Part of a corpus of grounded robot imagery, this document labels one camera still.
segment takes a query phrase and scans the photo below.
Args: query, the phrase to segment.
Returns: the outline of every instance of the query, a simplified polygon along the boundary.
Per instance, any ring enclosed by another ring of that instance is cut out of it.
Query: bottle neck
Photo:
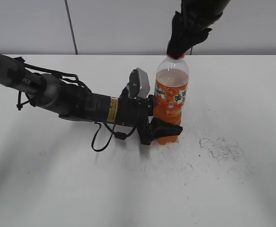
[[[179,58],[173,58],[172,56],[170,56],[170,55],[167,55],[167,57],[169,58],[169,59],[172,59],[172,60],[182,60],[182,59],[184,59],[184,57],[185,57],[185,53],[183,54],[183,55],[181,55]]]

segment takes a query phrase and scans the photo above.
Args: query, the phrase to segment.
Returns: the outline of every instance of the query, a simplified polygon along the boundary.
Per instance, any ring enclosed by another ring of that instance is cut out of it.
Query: black cable
[[[40,72],[50,73],[50,74],[52,74],[54,76],[73,77],[73,78],[75,78],[75,80],[70,80],[70,79],[67,79],[67,78],[60,78],[60,79],[62,79],[64,81],[67,81],[67,82],[70,82],[70,83],[77,83],[78,86],[85,88],[87,90],[87,92],[88,92],[89,95],[92,94],[91,89],[89,89],[87,87],[87,85],[85,85],[85,83],[83,83],[82,81],[80,81],[79,78],[78,78],[78,76],[76,74],[70,74],[70,73],[60,72],[60,71],[56,71],[56,70],[49,70],[49,69],[37,67],[37,66],[34,66],[34,65],[29,65],[29,64],[26,64],[26,63],[23,63],[23,64],[28,69],[32,69],[32,70],[36,70],[36,71],[40,71]]]
[[[50,73],[50,74],[53,74],[53,75],[60,75],[60,76],[64,76],[64,77],[74,77],[76,80],[79,81],[78,76],[76,74],[60,72],[60,71],[56,71],[56,70],[49,70],[49,69],[37,67],[37,66],[34,66],[34,65],[29,65],[29,64],[26,64],[26,63],[23,63],[23,64],[28,69],[32,69],[32,70],[36,70],[36,71],[40,71],[40,72],[46,72],[46,73]]]
[[[108,142],[106,143],[106,145],[105,145],[103,148],[101,148],[101,149],[95,149],[95,148],[94,148],[94,143],[95,143],[96,136],[97,136],[99,130],[101,129],[101,124],[100,124],[99,122],[94,122],[94,123],[99,125],[99,129],[96,131],[96,133],[95,133],[95,135],[94,135],[94,137],[93,137],[93,140],[92,140],[92,149],[93,149],[95,152],[101,152],[101,151],[105,150],[105,149],[108,147],[108,145],[110,144],[111,139],[112,139],[112,136],[113,136],[113,132],[114,132],[114,129],[115,129],[115,126],[116,126],[116,125],[113,126],[113,129],[112,129],[113,132],[111,133],[111,136],[110,136]]]
[[[112,133],[112,134],[114,134],[114,136],[115,136],[115,138],[117,138],[117,139],[120,139],[120,140],[125,140],[127,137],[130,137],[133,133],[134,133],[134,131],[136,130],[136,128],[137,128],[137,124],[132,128],[132,130],[128,133],[128,134],[126,134],[126,133],[124,133],[124,132],[120,132],[120,131],[114,131],[114,129],[112,130],[108,125],[107,125],[107,123],[103,123],[104,125],[105,125],[105,127]]]
[[[24,103],[21,103],[21,93],[22,93],[21,91],[18,92],[18,99],[17,99],[17,105],[16,105],[18,110],[21,110],[25,104],[28,104],[31,101],[30,99],[28,99]]]

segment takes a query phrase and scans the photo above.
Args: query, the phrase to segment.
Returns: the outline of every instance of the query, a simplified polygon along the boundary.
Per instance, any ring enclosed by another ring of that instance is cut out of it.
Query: orange liquid
[[[160,118],[161,120],[171,123],[180,125],[181,123],[181,108],[174,109],[174,110],[165,110],[160,106],[154,107],[154,117]],[[163,138],[157,139],[158,143],[164,145],[168,142],[176,142],[178,136],[167,136]]]

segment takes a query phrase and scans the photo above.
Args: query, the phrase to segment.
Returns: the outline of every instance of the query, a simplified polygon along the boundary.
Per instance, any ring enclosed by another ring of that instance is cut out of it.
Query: robotic arm
[[[211,30],[208,26],[221,17],[229,1],[182,0],[181,13],[176,12],[172,20],[167,54],[177,59],[192,46],[205,41]],[[42,73],[32,73],[26,68]],[[125,140],[137,129],[141,144],[149,145],[155,139],[182,132],[181,126],[155,117],[149,122],[148,117],[153,116],[154,97],[147,96],[150,90],[147,74],[139,68],[131,72],[129,83],[120,97],[115,98],[92,93],[77,75],[39,68],[26,64],[22,58],[12,59],[0,54],[0,84],[18,90],[19,110],[30,103],[57,113],[65,120],[95,122],[99,129],[102,122],[117,139]],[[24,103],[21,103],[22,93],[28,99]],[[132,130],[129,134],[115,132],[115,125],[128,126]],[[94,150],[102,151],[107,145]]]
[[[26,68],[47,72],[32,73]],[[153,96],[147,74],[137,68],[119,98],[94,94],[77,75],[42,69],[24,63],[22,58],[12,59],[0,54],[0,84],[19,91],[18,109],[30,103],[57,113],[71,121],[103,122],[118,139],[125,140],[137,129],[141,144],[170,135],[179,135],[182,127],[153,118]],[[21,102],[21,93],[28,101]],[[107,124],[132,127],[130,134],[114,132]]]

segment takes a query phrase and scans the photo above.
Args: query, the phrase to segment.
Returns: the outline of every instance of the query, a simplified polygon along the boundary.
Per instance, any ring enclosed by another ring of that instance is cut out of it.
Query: wire
[[[47,72],[47,73],[50,73],[50,74],[53,74],[53,75],[60,75],[60,76],[64,76],[64,77],[74,77],[76,80],[79,80],[78,76],[76,74],[60,72],[60,71],[56,71],[56,70],[49,70],[49,69],[37,67],[37,66],[34,66],[34,65],[29,65],[29,64],[26,64],[26,63],[23,63],[23,64],[28,69],[32,69],[32,70],[36,70],[36,71],[40,71],[40,72]]]
[[[100,124],[99,122],[94,122],[94,123],[99,125],[99,129],[96,131],[96,133],[95,133],[95,135],[94,135],[94,137],[93,137],[93,140],[92,140],[92,149],[93,149],[95,152],[101,152],[101,151],[105,150],[105,149],[109,146],[116,125],[113,126],[113,129],[112,129],[112,132],[111,132],[111,136],[110,136],[108,142],[106,143],[106,145],[105,145],[103,148],[101,148],[101,149],[95,149],[95,148],[94,148],[94,143],[95,143],[96,136],[97,136],[99,130],[101,129],[101,124]]]

